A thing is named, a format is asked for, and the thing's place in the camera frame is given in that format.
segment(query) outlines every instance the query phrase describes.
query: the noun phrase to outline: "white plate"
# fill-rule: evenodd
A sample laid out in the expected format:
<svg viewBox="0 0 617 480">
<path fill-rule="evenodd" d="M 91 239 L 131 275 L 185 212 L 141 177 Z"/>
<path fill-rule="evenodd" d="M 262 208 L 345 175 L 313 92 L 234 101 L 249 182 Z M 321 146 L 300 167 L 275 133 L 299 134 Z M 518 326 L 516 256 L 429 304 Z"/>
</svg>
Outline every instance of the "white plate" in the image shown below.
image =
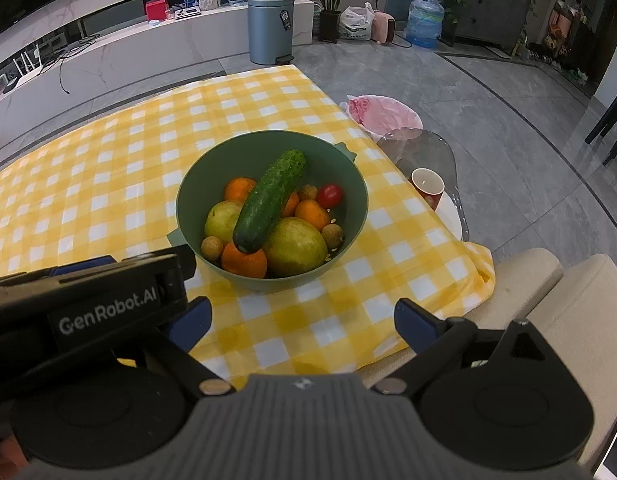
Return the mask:
<svg viewBox="0 0 617 480">
<path fill-rule="evenodd" d="M 439 205 L 437 206 L 437 210 L 435 211 L 439 219 L 444 222 L 444 225 L 448 228 L 448 230 L 453 233 L 457 240 L 462 239 L 462 222 L 459 219 L 459 213 L 457 212 L 457 208 L 453 201 L 448 196 L 446 191 L 441 196 L 441 200 L 439 201 Z"/>
</svg>

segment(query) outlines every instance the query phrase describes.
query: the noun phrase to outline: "tile floor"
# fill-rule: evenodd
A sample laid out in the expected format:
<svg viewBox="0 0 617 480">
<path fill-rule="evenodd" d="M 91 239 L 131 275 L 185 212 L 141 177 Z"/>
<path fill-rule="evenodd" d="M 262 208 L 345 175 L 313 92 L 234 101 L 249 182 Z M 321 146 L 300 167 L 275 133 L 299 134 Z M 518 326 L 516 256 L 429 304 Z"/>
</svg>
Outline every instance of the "tile floor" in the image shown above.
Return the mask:
<svg viewBox="0 0 617 480">
<path fill-rule="evenodd" d="M 349 94 L 394 97 L 449 142 L 471 240 L 490 248 L 496 261 L 545 247 L 565 266 L 596 253 L 617 264 L 617 158 L 601 165 L 617 131 L 586 145 L 603 108 L 550 67 L 504 62 L 485 48 L 460 44 L 440 44 L 433 52 L 340 41 L 301 46 L 294 56 L 335 102 Z M 218 69 L 210 63 L 196 72 L 156 76 L 123 96 L 98 98 L 86 104 L 86 120 L 97 117 L 93 110 L 110 113 L 117 98 L 146 98 L 178 79 L 203 78 Z M 220 63 L 226 73 L 261 68 L 248 54 Z M 79 112 L 21 137 L 1 150 L 0 162 L 75 128 Z"/>
</svg>

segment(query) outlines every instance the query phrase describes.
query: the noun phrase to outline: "trash bin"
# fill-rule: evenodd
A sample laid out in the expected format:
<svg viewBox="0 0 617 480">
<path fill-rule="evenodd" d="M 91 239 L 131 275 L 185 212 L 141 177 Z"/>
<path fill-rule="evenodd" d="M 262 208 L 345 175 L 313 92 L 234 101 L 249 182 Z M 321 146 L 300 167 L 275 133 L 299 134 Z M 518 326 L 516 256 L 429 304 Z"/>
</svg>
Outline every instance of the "trash bin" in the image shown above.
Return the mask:
<svg viewBox="0 0 617 480">
<path fill-rule="evenodd" d="M 248 0 L 248 47 L 251 61 L 286 64 L 293 59 L 294 0 Z"/>
</svg>

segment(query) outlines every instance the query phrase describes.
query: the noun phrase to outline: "red box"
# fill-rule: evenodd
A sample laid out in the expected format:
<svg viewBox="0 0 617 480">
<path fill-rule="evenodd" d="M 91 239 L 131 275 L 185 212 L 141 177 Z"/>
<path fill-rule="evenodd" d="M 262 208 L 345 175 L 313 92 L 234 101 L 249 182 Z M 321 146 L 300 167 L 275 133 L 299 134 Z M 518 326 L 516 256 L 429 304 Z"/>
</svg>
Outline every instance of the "red box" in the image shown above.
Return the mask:
<svg viewBox="0 0 617 480">
<path fill-rule="evenodd" d="M 151 0 L 146 2 L 146 17 L 148 21 L 159 20 L 163 22 L 166 19 L 166 9 L 168 2 L 166 0 Z"/>
</svg>

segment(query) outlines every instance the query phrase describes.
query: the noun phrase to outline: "gray drawer cabinet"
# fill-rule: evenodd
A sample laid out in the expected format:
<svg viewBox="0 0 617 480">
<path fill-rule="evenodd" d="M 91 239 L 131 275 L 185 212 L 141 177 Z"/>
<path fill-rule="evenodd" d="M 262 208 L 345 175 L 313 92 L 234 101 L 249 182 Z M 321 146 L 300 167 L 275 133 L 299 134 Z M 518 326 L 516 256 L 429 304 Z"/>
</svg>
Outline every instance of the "gray drawer cabinet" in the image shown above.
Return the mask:
<svg viewBox="0 0 617 480">
<path fill-rule="evenodd" d="M 511 52 L 526 21 L 531 0 L 466 0 L 453 8 L 456 24 L 445 22 L 444 37 L 495 43 Z"/>
</svg>

